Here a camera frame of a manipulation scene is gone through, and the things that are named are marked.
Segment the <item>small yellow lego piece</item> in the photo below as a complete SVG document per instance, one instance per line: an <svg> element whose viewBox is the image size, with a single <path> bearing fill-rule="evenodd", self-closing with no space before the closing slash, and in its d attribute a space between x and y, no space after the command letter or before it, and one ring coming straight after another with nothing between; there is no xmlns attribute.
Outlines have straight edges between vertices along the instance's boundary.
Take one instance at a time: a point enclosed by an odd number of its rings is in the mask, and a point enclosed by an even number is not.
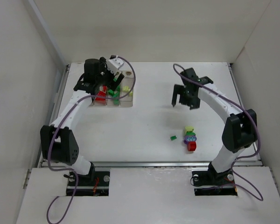
<svg viewBox="0 0 280 224"><path fill-rule="evenodd" d="M122 91L128 93L130 91L129 86L123 86Z"/></svg>

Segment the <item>purple flower lego brick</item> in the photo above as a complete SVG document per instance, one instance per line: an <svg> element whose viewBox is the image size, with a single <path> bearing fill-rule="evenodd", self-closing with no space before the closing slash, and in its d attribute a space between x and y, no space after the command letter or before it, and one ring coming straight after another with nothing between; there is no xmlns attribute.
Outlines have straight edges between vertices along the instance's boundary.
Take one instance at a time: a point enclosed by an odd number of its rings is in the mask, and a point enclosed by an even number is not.
<svg viewBox="0 0 280 224"><path fill-rule="evenodd" d="M189 142L196 142L197 137L195 135L186 135L184 136L183 142L188 144Z"/></svg>

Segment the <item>red cylinder lego brick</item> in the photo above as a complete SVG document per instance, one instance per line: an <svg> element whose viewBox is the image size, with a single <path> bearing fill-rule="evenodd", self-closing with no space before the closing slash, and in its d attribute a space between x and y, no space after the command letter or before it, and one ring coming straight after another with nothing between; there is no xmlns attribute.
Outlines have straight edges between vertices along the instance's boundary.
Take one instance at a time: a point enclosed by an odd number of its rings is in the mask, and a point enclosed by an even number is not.
<svg viewBox="0 0 280 224"><path fill-rule="evenodd" d="M189 152L194 152L196 150L196 142L195 141L189 141L187 144L187 150Z"/></svg>

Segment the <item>green long lego brick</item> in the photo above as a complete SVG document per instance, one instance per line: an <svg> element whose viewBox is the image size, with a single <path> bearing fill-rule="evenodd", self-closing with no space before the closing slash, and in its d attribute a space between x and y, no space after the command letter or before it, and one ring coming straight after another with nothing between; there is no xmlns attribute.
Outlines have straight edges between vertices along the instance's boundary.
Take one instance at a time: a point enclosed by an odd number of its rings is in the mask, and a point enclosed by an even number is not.
<svg viewBox="0 0 280 224"><path fill-rule="evenodd" d="M119 91L113 91L111 89L109 89L107 93L108 93L108 96L112 97L112 98L117 98L120 95Z"/></svg>

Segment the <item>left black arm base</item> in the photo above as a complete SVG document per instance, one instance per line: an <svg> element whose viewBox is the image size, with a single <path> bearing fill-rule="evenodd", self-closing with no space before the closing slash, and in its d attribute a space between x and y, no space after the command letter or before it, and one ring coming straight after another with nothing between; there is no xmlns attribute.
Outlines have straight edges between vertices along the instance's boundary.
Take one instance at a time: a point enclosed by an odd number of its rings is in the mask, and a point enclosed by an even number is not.
<svg viewBox="0 0 280 224"><path fill-rule="evenodd" d="M72 196L76 184L73 172L63 175L67 178L66 196ZM94 179L79 175L75 196L109 196L110 171L96 171Z"/></svg>

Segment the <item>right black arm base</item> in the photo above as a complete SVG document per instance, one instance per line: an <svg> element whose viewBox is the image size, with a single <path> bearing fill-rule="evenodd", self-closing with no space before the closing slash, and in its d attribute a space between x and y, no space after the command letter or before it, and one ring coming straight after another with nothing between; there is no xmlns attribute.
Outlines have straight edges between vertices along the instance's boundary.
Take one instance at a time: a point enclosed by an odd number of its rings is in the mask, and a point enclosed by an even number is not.
<svg viewBox="0 0 280 224"><path fill-rule="evenodd" d="M234 176L229 170L215 177L208 170L192 171L191 184L195 196L237 196Z"/></svg>

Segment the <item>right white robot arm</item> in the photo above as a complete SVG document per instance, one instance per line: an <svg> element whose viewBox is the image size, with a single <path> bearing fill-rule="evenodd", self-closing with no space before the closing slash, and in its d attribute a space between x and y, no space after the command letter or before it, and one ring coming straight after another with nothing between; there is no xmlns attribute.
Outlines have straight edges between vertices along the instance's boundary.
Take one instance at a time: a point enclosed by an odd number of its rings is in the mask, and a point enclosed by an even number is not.
<svg viewBox="0 0 280 224"><path fill-rule="evenodd" d="M183 84L174 85L172 106L176 103L198 109L205 102L224 122L223 146L208 167L208 175L216 181L230 172L233 162L258 140L257 115L227 98L209 77L198 77L193 68L178 73Z"/></svg>

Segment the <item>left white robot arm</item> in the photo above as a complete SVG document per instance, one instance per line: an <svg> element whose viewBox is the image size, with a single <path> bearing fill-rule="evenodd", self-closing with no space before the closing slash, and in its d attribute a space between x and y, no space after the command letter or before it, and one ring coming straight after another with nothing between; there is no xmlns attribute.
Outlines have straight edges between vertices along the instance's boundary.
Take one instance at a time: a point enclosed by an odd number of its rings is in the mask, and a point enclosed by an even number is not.
<svg viewBox="0 0 280 224"><path fill-rule="evenodd" d="M96 99L106 99L107 94L101 90L116 91L124 78L118 71L124 65L119 56L111 56L109 60L87 59L84 62L84 73L73 88L73 94L62 111L50 125L40 130L42 155L51 162L66 165L66 170L78 176L93 180L95 167L92 162L79 154L79 146L74 136L74 129L84 111Z"/></svg>

